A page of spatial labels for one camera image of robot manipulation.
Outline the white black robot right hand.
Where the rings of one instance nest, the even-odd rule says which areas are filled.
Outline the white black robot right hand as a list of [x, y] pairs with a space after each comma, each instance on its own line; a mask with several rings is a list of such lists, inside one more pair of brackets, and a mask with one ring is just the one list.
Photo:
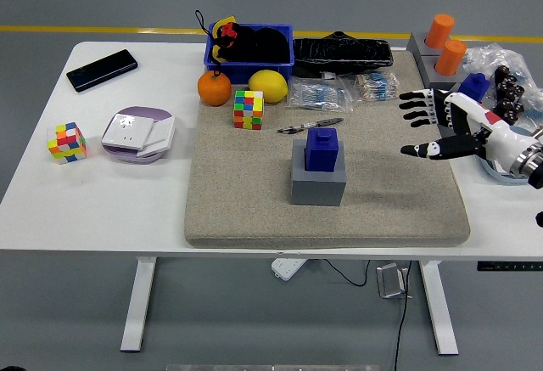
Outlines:
[[433, 142], [405, 145], [404, 155], [431, 160], [449, 160], [477, 155], [495, 160], [509, 169], [528, 150], [541, 149], [537, 138], [515, 133], [500, 116], [463, 93], [423, 89], [399, 96], [403, 118], [412, 127], [437, 124], [454, 134]]

